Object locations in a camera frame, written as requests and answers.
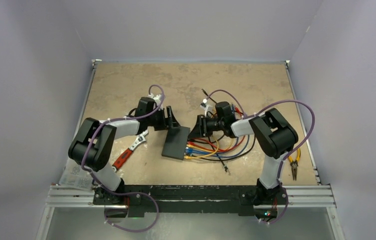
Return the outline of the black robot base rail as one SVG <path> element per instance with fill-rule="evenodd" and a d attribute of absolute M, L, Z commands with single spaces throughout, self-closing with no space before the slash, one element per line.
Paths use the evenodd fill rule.
<path fill-rule="evenodd" d="M 279 186 L 259 185 L 125 185 L 111 194 L 101 187 L 93 204 L 122 206 L 129 217 L 145 213 L 237 214 L 274 219 L 286 205 L 287 193 Z"/>

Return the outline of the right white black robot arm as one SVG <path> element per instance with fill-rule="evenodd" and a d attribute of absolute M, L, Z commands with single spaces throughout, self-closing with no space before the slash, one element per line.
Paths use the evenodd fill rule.
<path fill-rule="evenodd" d="M 279 167 L 286 153 L 293 150 L 298 134 L 282 114 L 272 108 L 263 115 L 248 119 L 236 119 L 235 111 L 226 101 L 215 105 L 216 115 L 198 115 L 188 138 L 203 138 L 222 131 L 229 138 L 254 135 L 265 154 L 263 172 L 257 181 L 257 199 L 267 204 L 276 197 L 280 187 Z"/>

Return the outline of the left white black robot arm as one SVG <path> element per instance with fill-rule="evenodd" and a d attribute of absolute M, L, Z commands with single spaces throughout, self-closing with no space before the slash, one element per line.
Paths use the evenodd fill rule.
<path fill-rule="evenodd" d="M 109 163 L 114 141 L 127 136 L 137 136 L 149 127 L 155 131 L 171 131 L 181 125 L 172 109 L 162 109 L 161 97 L 142 97 L 133 115 L 105 121 L 88 117 L 80 126 L 69 149 L 68 156 L 84 171 L 91 174 L 101 188 L 106 190 L 105 197 L 117 205 L 125 198 L 124 181 Z"/>

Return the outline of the black network switch box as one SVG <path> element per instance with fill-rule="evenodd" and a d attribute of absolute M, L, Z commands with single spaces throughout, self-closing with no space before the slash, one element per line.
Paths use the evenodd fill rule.
<path fill-rule="evenodd" d="M 168 130 L 161 155 L 166 158 L 184 160 L 190 128 L 174 127 Z"/>

